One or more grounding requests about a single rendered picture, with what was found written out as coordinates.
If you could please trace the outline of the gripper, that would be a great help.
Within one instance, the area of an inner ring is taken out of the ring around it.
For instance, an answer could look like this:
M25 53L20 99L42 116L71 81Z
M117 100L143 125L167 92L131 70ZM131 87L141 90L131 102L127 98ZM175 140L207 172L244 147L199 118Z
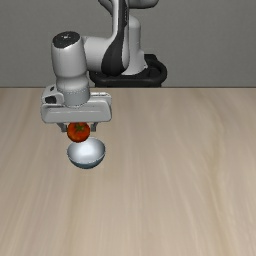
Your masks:
M41 117L45 123L57 123L61 132L67 132L65 123L91 122L90 130L96 131L98 122L112 118L112 98L106 92L91 92L89 100L77 106L67 106L64 95L55 85L47 86L41 97Z

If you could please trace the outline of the red tomato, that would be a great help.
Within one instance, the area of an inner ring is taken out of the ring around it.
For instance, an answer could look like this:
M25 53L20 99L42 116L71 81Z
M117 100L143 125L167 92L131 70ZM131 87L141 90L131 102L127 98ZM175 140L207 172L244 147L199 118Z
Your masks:
M90 135L90 127L85 122L70 123L67 128L67 136L76 143L85 141Z

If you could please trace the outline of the grey bowl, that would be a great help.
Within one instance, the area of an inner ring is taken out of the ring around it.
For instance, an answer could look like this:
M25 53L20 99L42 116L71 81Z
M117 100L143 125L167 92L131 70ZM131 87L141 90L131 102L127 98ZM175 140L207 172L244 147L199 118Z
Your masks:
M67 148L69 160L81 169L96 167L104 159L105 153L105 144L95 137L80 143L72 142Z

